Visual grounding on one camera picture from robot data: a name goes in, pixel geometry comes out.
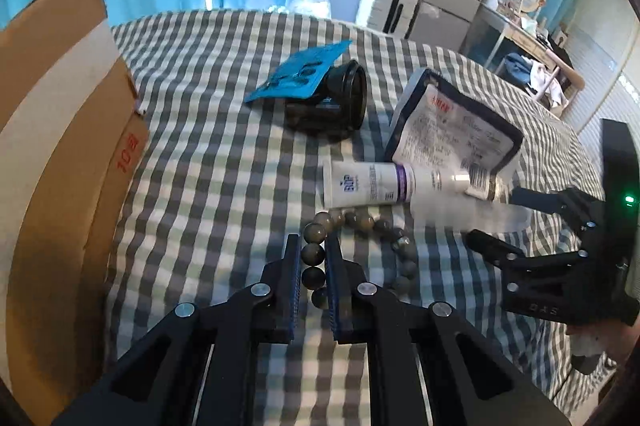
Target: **cardboard box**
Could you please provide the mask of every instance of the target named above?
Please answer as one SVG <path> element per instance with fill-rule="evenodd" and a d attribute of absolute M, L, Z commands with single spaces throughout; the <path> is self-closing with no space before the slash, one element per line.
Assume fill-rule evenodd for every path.
<path fill-rule="evenodd" d="M 104 0 L 0 33 L 0 377 L 48 425 L 100 375 L 104 279 L 147 130 Z"/>

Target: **blue packet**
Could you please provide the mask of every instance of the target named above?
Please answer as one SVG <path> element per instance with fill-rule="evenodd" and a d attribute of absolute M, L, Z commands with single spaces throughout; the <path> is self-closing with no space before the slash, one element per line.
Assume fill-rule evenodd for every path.
<path fill-rule="evenodd" d="M 350 44 L 351 40 L 345 40 L 292 54 L 266 82 L 247 95 L 244 102 L 261 98 L 310 98 L 334 61 Z"/>

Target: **purple stripe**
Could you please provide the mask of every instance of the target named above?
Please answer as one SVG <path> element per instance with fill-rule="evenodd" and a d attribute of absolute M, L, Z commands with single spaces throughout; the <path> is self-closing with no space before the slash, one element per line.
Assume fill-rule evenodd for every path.
<path fill-rule="evenodd" d="M 396 178 L 398 178 L 398 202 L 406 202 L 406 171 L 401 164 L 396 164 Z"/>

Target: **barcode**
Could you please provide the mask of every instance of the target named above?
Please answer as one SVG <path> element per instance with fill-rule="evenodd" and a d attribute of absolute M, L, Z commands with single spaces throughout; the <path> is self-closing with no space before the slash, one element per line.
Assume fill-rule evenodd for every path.
<path fill-rule="evenodd" d="M 463 159 L 460 167 L 469 172 L 469 181 L 473 187 L 482 191 L 486 189 L 488 175 L 485 168 L 475 162 L 469 162 L 468 159 Z"/>

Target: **beaded bracelet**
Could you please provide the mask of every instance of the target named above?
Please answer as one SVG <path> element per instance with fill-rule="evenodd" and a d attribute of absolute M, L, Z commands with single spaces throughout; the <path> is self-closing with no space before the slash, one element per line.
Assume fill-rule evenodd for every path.
<path fill-rule="evenodd" d="M 400 276 L 396 277 L 391 284 L 391 291 L 398 297 L 407 294 L 418 273 L 418 251 L 414 242 L 406 236 L 404 229 L 394 228 L 391 222 L 383 218 L 374 220 L 365 210 L 348 211 L 344 214 L 341 210 L 329 210 L 329 212 L 316 214 L 313 221 L 307 224 L 302 232 L 307 244 L 302 248 L 300 257 L 309 266 L 302 273 L 302 285 L 313 291 L 311 303 L 322 310 L 328 307 L 326 276 L 318 267 L 325 258 L 324 249 L 320 244 L 330 232 L 341 228 L 344 224 L 363 234 L 373 231 L 381 240 L 391 242 L 391 249 L 401 260 Z"/>

